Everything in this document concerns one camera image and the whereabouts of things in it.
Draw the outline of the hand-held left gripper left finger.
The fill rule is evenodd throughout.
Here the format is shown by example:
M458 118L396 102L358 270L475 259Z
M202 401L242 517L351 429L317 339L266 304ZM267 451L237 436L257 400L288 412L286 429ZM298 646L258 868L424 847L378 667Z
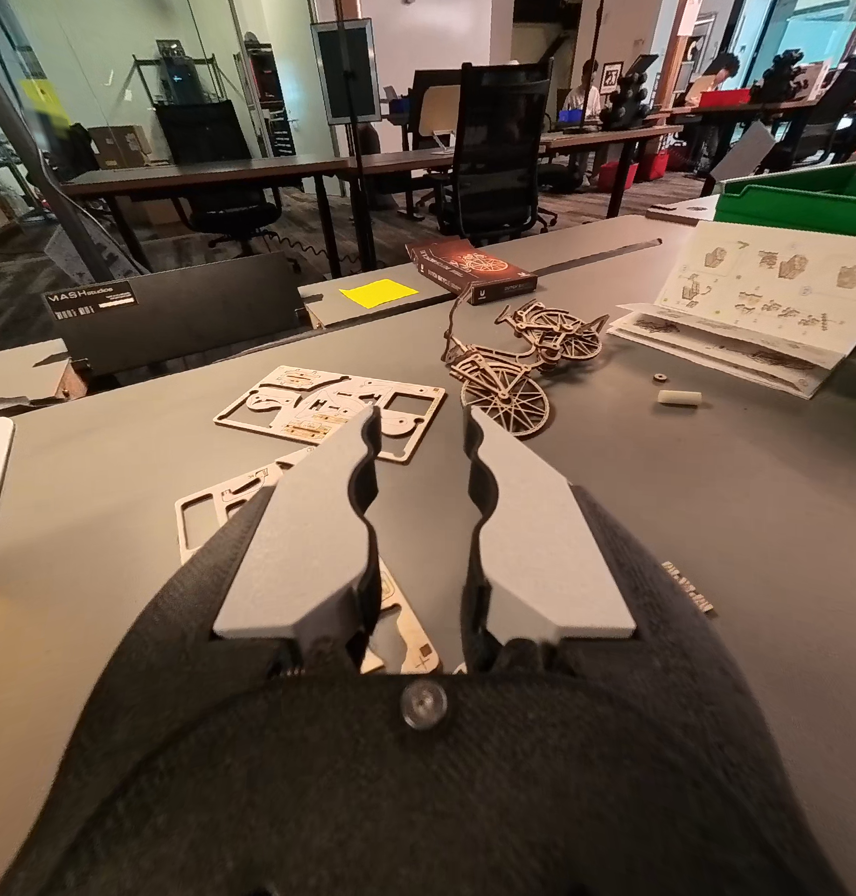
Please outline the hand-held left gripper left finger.
M258 518L213 631L279 638L307 656L330 640L364 658L380 616L377 537L380 412L366 405L278 481Z

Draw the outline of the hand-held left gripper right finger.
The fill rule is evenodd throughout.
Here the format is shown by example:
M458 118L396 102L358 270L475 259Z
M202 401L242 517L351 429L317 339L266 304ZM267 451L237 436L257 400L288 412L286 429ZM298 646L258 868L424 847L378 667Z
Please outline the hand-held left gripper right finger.
M463 591L464 653L495 655L515 640L632 637L635 619L568 479L474 407L465 451L480 518Z

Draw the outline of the large wooden parts sheet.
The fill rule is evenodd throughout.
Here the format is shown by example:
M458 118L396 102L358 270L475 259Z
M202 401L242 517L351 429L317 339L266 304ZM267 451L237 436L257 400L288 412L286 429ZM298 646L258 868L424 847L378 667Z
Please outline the large wooden parts sheet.
M174 504L182 563L263 487L273 487L315 451L306 447L179 498ZM362 665L363 675L430 674L442 670L440 656L396 578L379 558L381 608Z

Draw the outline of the wooden bicycle model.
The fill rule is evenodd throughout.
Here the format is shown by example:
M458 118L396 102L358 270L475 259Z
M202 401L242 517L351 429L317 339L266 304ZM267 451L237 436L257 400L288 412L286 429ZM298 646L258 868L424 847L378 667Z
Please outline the wooden bicycle model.
M516 438L534 436L546 428L551 415L550 399L534 375L548 375L566 362L595 359L601 352L601 330L610 316L586 322L536 299L514 310L505 306L494 322L507 325L526 341L528 349L495 350L462 342L454 334L456 311L471 293L468 289L454 300L441 360L461 383L464 407L482 410Z

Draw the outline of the rectangular wooden parts sheet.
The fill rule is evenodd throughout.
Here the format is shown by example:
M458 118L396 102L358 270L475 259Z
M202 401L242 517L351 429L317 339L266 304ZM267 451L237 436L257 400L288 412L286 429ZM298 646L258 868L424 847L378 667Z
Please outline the rectangular wooden parts sheet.
M440 387L280 365L216 414L220 427L318 446L366 406L380 412L383 461L411 460L446 391Z

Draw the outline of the small slatted wooden panel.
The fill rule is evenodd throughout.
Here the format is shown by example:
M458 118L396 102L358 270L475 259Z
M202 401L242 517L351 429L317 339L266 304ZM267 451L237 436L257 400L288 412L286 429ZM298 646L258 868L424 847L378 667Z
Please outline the small slatted wooden panel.
M690 598L700 612L705 615L712 615L715 613L711 602L695 588L691 580L687 576L684 576L677 566L674 566L674 564L669 561L665 561L661 563L661 567L673 580L675 580L680 589Z

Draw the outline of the yellow sticky note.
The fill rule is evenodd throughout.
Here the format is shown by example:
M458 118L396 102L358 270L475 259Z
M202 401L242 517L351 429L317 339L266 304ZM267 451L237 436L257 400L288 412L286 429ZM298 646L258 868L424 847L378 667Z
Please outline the yellow sticky note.
M349 288L339 288L345 298L368 310L419 294L419 290L391 279L374 280Z

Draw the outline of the dark bicycle kit box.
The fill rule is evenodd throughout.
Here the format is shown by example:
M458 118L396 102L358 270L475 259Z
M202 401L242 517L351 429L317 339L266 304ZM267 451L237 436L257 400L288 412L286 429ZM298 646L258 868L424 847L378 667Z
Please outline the dark bicycle kit box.
M538 275L478 249L463 238L406 245L420 275L476 306L533 293Z

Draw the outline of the white instruction booklet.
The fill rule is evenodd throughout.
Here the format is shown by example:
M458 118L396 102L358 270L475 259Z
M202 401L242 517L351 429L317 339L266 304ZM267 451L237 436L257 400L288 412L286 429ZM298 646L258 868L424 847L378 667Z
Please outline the white instruction booklet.
M856 237L694 229L658 297L608 334L803 399L856 348Z

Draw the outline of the long brown desk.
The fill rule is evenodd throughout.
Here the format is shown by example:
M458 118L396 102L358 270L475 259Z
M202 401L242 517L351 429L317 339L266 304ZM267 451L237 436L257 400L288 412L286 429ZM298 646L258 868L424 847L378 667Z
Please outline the long brown desk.
M220 161L194 165L166 165L115 171L88 172L62 186L71 199L173 199L194 196L220 188L272 188L292 178L313 178L317 191L320 224L329 269L333 279L342 277L331 209L324 179L335 176L356 183L359 175L389 175L420 169L449 168L454 151L450 148L368 154L358 165L353 157L330 158L318 155L290 156L268 160Z

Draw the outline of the green plastic bin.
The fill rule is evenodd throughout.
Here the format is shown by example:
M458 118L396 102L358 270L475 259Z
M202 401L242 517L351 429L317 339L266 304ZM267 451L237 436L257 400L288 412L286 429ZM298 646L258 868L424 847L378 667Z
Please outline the green plastic bin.
M856 161L726 181L713 219L856 238Z

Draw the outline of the brown desk with black legs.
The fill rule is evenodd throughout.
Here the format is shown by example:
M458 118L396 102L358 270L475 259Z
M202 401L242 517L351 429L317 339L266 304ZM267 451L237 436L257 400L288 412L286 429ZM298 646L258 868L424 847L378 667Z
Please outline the brown desk with black legs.
M541 139L538 158L553 159L557 155L569 156L602 146L608 147L621 144L622 151L614 176L611 199L606 215L607 218L616 218L620 213L626 182L636 154L643 154L650 140L678 134L682 129L683 127L679 125L657 125L621 132L548 133L543 135Z

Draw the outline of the black mesh office chair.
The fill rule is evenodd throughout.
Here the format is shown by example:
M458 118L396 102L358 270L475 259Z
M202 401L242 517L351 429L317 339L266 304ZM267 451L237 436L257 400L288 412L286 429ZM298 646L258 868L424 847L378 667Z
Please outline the black mesh office chair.
M438 231L477 245L539 218L537 169L553 61L461 67L452 168L435 192Z

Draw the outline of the leaning grey panel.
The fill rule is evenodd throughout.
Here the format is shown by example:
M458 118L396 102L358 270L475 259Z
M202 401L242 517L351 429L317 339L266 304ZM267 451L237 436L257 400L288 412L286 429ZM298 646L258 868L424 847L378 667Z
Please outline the leaning grey panel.
M753 122L723 159L713 166L710 176L714 184L754 175L776 142L769 126Z

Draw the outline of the cardboard box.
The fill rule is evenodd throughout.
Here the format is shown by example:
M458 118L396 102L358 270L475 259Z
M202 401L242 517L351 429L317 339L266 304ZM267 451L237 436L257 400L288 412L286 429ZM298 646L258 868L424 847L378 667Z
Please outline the cardboard box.
M87 133L101 170L148 166L151 147L139 126L89 127Z

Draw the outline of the grey board on stand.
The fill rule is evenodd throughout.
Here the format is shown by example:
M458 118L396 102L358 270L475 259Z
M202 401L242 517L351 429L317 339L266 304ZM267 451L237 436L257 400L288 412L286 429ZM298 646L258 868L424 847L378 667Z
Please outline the grey board on stand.
M344 175L349 182L359 260L364 272L377 267L365 191L361 130L381 121L374 34L369 18L310 25L327 122L343 126L351 151Z

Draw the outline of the yellow paper on glass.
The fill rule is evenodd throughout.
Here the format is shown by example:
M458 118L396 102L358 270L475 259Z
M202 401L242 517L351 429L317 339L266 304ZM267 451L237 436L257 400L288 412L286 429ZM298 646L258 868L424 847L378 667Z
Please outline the yellow paper on glass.
M53 128L59 131L66 131L70 128L70 118L49 79L27 77L20 79L19 85L33 110L41 116L46 116L51 121Z

